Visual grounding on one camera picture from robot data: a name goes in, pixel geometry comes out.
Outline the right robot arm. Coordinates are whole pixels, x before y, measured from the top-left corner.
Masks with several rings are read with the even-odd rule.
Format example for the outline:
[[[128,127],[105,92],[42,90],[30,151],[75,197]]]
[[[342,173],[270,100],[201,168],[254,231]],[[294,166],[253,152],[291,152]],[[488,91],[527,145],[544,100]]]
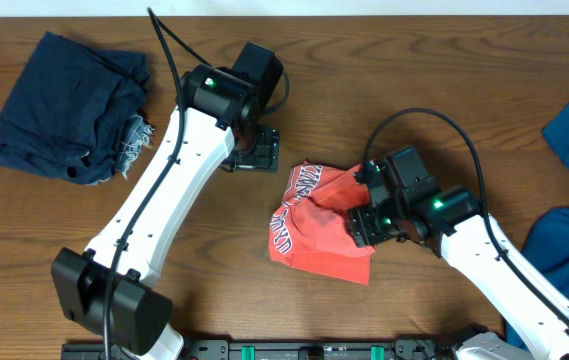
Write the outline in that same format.
[[[569,299],[482,214],[471,192],[442,190],[413,147],[365,163],[355,179],[370,195],[368,204],[348,211],[357,246],[396,241],[429,249],[469,279],[525,344],[481,332],[449,346],[450,358],[569,359]]]

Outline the red t-shirt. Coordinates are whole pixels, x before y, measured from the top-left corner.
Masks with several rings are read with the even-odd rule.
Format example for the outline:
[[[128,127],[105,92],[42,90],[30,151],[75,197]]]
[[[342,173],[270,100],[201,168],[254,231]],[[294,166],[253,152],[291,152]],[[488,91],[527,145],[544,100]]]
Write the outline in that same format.
[[[290,268],[367,285],[372,246],[358,247],[347,212],[367,205],[354,166],[342,170],[304,162],[291,169],[281,205],[269,222],[269,255]]]

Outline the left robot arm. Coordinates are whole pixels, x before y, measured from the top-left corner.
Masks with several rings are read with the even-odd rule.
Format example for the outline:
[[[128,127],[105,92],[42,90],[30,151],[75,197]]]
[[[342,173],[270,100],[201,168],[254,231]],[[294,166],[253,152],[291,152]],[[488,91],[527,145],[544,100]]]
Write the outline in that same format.
[[[116,215],[82,253],[62,249],[52,278],[64,316],[104,342],[63,346],[64,359],[177,359],[172,301],[157,293],[171,244],[221,165],[274,172],[279,133],[259,124],[288,79],[275,53],[247,43],[230,68],[184,74],[164,138]]]

